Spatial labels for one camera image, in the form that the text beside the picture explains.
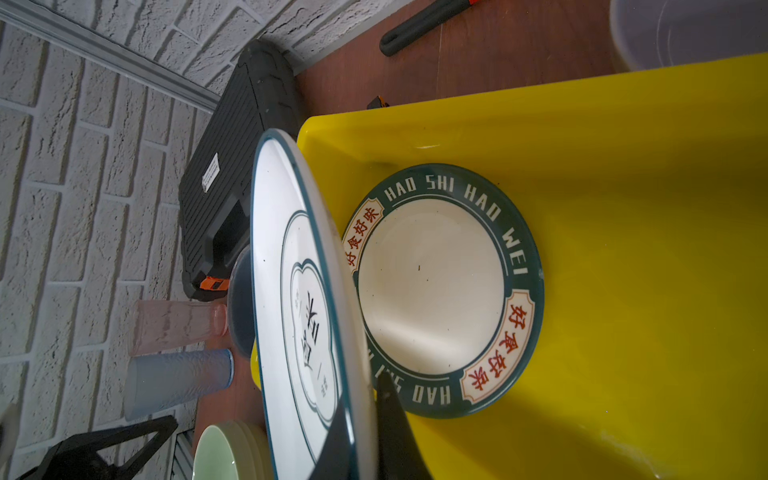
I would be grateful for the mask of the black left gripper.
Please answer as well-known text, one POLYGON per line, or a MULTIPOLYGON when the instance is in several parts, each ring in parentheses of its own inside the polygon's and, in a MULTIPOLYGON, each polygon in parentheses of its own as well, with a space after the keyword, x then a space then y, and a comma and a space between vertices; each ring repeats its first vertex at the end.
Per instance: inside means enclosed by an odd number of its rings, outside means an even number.
POLYGON ((51 447, 42 462, 20 479, 133 479, 178 427, 172 415, 134 425, 77 434, 51 447), (100 452, 153 434, 142 449, 121 465, 106 462, 100 452))

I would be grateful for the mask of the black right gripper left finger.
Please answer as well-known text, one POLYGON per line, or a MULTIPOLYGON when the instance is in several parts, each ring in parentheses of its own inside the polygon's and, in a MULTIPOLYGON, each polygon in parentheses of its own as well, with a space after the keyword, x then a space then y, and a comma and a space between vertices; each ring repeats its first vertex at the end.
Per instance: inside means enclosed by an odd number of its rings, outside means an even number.
POLYGON ((347 480, 351 474, 352 441, 348 431, 345 405, 336 409, 328 430, 320 457, 315 464, 310 480, 347 480))

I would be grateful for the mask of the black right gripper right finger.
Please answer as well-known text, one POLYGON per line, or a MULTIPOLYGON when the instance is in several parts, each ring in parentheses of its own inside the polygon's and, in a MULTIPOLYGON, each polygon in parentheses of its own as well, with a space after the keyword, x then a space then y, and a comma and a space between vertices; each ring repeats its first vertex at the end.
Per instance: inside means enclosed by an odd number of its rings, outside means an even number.
POLYGON ((379 479, 432 479, 389 373, 377 379, 379 479))

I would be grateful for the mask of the white plate green quatrefoil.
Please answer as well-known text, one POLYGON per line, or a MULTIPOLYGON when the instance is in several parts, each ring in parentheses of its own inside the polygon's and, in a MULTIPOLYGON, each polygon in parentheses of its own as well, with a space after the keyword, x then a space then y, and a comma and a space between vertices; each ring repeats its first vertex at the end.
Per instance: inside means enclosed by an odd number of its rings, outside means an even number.
POLYGON ((374 479, 376 407, 355 289, 311 169, 282 130, 259 140, 250 221, 256 349, 275 475, 311 476, 344 404, 349 479, 374 479))

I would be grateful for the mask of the green rim lettered plate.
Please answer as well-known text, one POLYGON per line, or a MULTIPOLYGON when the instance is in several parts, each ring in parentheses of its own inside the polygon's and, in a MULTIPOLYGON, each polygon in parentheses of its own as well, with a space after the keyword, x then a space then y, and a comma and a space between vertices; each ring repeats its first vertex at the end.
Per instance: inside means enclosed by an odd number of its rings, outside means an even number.
POLYGON ((342 238, 375 378, 404 409, 453 419, 521 377, 545 302, 537 245, 490 180, 449 164, 400 170, 359 203, 342 238))

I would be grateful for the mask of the blue translucent cup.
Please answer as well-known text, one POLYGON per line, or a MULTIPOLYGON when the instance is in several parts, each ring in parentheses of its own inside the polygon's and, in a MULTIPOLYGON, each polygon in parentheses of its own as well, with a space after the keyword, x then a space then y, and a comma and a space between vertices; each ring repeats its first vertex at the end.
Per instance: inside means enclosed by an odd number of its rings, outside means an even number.
POLYGON ((124 387, 125 419, 137 420, 224 390, 233 375, 229 349, 133 357, 124 387))

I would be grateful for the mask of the light green bowl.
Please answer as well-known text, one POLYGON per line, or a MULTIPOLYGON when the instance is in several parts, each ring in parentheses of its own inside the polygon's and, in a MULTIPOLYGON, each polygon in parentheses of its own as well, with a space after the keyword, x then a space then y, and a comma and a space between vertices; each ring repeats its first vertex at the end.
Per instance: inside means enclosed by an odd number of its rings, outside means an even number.
POLYGON ((197 445, 192 478, 274 479, 267 435, 238 420, 208 426, 197 445))

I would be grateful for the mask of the pink translucent cup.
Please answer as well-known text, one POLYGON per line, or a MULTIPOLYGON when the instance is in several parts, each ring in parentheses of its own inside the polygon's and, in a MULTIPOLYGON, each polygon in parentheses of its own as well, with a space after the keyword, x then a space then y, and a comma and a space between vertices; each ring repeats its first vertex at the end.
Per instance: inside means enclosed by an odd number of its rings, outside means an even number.
POLYGON ((136 306, 132 357, 185 347, 227 332, 223 303, 140 300, 136 306))

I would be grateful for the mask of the dark blue ceramic bowl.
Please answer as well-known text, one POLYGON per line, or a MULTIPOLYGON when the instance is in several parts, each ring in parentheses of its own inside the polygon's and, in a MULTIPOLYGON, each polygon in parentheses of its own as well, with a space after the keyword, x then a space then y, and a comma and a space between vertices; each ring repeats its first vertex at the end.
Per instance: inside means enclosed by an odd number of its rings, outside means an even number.
POLYGON ((240 356, 251 357, 255 341, 253 274, 251 249, 238 255, 231 272, 227 296, 227 321, 230 337, 240 356))

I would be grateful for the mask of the black plastic tool case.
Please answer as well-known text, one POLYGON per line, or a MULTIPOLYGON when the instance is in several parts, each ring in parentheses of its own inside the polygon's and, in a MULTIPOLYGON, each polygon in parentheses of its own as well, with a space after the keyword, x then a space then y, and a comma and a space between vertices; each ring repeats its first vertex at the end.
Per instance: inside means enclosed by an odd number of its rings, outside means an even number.
POLYGON ((254 40, 239 55, 179 185, 182 286, 192 299, 226 296, 249 242, 251 184, 260 137, 298 136, 307 118, 293 70, 278 48, 254 40))

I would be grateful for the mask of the small dark object on table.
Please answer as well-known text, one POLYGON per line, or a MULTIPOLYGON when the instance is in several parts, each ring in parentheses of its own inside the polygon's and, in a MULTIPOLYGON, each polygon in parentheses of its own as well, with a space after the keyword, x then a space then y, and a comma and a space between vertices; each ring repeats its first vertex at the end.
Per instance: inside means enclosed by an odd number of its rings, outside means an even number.
POLYGON ((368 110, 372 110, 372 109, 386 108, 386 107, 388 107, 388 106, 389 106, 389 104, 388 104, 388 103, 387 103, 385 100, 383 100, 383 99, 382 99, 380 96, 376 96, 376 97, 375 97, 375 98, 374 98, 374 99, 373 99, 373 100, 372 100, 372 101, 371 101, 371 102, 370 102, 370 103, 367 105, 367 109, 368 109, 368 110))

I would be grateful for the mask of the red black pipe wrench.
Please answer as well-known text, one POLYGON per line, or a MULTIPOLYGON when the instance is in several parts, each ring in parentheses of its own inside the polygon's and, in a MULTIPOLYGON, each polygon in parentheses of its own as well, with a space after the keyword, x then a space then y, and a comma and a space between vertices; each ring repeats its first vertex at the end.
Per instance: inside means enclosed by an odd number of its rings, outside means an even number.
POLYGON ((434 28, 478 3, 478 0, 436 0, 385 33, 379 42, 382 54, 391 57, 434 28))

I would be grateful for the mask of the translucent purple bowl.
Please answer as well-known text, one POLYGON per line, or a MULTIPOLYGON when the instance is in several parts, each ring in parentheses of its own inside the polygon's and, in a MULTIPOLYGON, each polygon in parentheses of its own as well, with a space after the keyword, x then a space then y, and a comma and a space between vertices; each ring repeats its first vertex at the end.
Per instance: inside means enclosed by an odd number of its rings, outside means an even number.
POLYGON ((615 63, 626 71, 767 51, 765 1, 612 1, 609 27, 615 63))

